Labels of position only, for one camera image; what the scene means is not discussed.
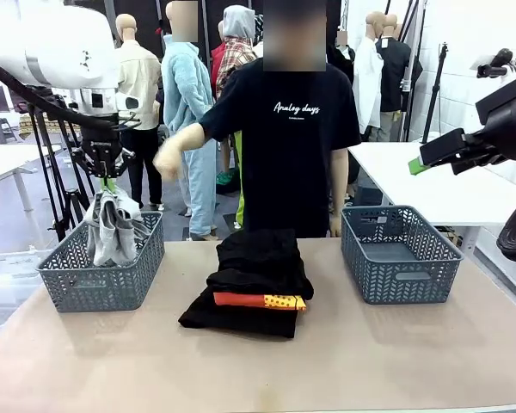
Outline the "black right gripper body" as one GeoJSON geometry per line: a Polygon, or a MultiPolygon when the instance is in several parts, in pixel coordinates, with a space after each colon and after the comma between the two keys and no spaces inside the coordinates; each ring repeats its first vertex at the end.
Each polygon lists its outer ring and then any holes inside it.
{"type": "Polygon", "coordinates": [[[516,78],[476,103],[481,131],[476,138],[516,160],[516,78]]]}

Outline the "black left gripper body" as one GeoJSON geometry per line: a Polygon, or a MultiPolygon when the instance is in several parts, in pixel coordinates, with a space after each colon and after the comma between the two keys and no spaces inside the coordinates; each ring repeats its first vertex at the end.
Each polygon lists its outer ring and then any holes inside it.
{"type": "Polygon", "coordinates": [[[80,166],[115,167],[132,160],[133,151],[121,144],[118,130],[81,127],[81,142],[75,150],[75,161],[80,166]]]}

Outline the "person's right hand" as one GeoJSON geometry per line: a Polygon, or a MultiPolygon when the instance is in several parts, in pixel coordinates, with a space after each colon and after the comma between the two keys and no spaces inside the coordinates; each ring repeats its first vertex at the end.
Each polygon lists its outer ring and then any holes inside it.
{"type": "Polygon", "coordinates": [[[154,157],[153,164],[165,181],[174,181],[181,173],[181,143],[177,137],[164,141],[154,157]]]}

